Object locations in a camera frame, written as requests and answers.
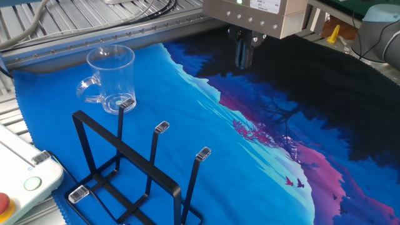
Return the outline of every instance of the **blue cloth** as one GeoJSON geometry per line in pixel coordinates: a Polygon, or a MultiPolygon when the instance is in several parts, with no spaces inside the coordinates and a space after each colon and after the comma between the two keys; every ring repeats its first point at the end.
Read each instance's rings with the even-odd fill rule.
{"type": "MultiPolygon", "coordinates": [[[[168,121],[171,127],[160,135],[156,166],[181,186],[183,197],[196,153],[204,146],[212,150],[201,164],[192,199],[205,224],[313,223],[311,188],[285,185],[289,174],[292,180],[299,178],[306,183],[299,164],[282,149],[245,140],[234,129],[233,121],[246,124],[246,118],[220,105],[220,93],[206,79],[186,74],[162,44],[135,53],[137,106],[125,115],[123,141],[148,158],[154,128],[168,121]]],[[[86,177],[89,169],[71,114],[82,110],[117,133],[117,116],[106,113],[100,104],[76,97],[78,82],[91,74],[87,64],[52,74],[14,73],[17,101],[35,146],[54,152],[78,180],[86,177]]],[[[89,129],[86,132],[97,166],[114,156],[111,145],[89,129]]],[[[111,183],[134,202],[144,193],[145,180],[141,172],[123,161],[121,172],[111,183]]],[[[72,185],[65,176],[53,196],[68,224],[84,224],[64,200],[72,185]]],[[[106,191],[98,194],[116,218],[124,212],[106,191]]],[[[77,207],[93,224],[114,224],[92,196],[77,207]]],[[[155,184],[141,209],[156,224],[172,224],[172,198],[155,184]]],[[[189,216],[188,224],[198,222],[189,216]]],[[[131,216],[125,224],[140,223],[131,216]]]]}

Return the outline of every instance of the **tree silhouette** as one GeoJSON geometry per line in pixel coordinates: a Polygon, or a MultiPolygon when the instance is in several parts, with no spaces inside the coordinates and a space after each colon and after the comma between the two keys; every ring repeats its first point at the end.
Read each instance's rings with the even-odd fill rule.
{"type": "MultiPolygon", "coordinates": [[[[308,120],[324,119],[322,129],[338,129],[349,144],[349,160],[371,157],[379,166],[400,171],[400,88],[395,83],[352,56],[297,36],[282,40],[267,37],[254,50],[252,66],[242,70],[234,64],[236,44],[228,38],[227,30],[173,44],[181,45],[185,55],[206,56],[196,74],[199,78],[253,74],[249,82],[269,84],[286,93],[288,101],[298,103],[290,111],[260,104],[274,118],[271,124],[268,119],[263,121],[267,127],[285,124],[299,112],[308,120]]],[[[277,138],[293,135],[290,131],[287,135],[281,130],[269,132],[277,138]]]]}

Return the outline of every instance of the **red emergency button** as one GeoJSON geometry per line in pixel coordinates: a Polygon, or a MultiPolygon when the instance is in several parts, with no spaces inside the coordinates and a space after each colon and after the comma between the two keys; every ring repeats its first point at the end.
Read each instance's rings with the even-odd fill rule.
{"type": "Polygon", "coordinates": [[[0,223],[10,218],[15,210],[15,204],[7,194],[0,193],[0,223]]]}

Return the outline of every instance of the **clear glass cup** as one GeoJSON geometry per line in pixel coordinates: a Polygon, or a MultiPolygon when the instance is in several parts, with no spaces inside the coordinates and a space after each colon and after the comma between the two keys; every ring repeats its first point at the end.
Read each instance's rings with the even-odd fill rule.
{"type": "Polygon", "coordinates": [[[92,50],[87,55],[93,76],[87,77],[77,86],[77,96],[87,103],[101,103],[107,113],[118,114],[119,106],[128,99],[134,103],[126,107],[124,113],[136,106],[133,85],[133,61],[135,54],[125,46],[112,45],[92,50]],[[96,84],[100,94],[90,96],[85,90],[96,84]]]}

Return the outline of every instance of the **control panel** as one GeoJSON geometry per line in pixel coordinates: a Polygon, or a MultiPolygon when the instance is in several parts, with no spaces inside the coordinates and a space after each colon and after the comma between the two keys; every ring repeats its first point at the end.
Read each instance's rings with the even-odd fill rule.
{"type": "Polygon", "coordinates": [[[308,0],[204,0],[204,14],[282,39],[303,29],[308,0]]]}
{"type": "Polygon", "coordinates": [[[63,180],[62,167],[0,125],[0,224],[12,225],[63,180]]]}

